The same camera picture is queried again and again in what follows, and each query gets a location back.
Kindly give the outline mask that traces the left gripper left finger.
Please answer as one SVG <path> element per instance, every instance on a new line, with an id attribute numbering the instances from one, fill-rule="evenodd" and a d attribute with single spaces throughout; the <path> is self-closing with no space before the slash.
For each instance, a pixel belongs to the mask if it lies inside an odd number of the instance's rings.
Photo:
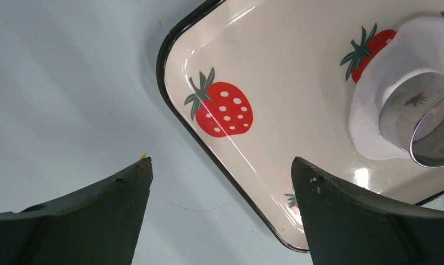
<path id="1" fill-rule="evenodd" d="M 62 197 L 0 213 L 0 264 L 131 264 L 151 158 Z"/>

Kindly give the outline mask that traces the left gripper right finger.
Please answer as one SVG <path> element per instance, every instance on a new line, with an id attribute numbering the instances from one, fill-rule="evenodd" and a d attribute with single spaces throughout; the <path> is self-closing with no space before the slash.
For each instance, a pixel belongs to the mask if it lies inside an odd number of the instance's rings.
<path id="1" fill-rule="evenodd" d="M 291 176 L 314 264 L 444 264 L 444 211 L 371 192 L 301 157 Z"/>

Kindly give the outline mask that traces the strawberry print tray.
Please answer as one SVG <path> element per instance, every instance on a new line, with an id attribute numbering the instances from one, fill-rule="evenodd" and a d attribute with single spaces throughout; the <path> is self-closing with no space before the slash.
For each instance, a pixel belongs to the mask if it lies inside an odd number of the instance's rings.
<path id="1" fill-rule="evenodd" d="M 348 132 L 356 81 L 415 17 L 444 19 L 444 1 L 205 1 L 165 37 L 158 87 L 280 242 L 306 252 L 296 157 L 406 203 L 444 194 L 444 167 L 370 160 Z"/>

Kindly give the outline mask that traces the white dough piece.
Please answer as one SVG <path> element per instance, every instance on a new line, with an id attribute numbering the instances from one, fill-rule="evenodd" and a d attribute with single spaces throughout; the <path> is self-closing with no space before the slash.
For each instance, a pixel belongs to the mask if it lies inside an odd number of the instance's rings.
<path id="1" fill-rule="evenodd" d="M 375 55 L 356 83 L 348 129 L 368 159 L 444 166 L 444 18 L 405 23 Z"/>

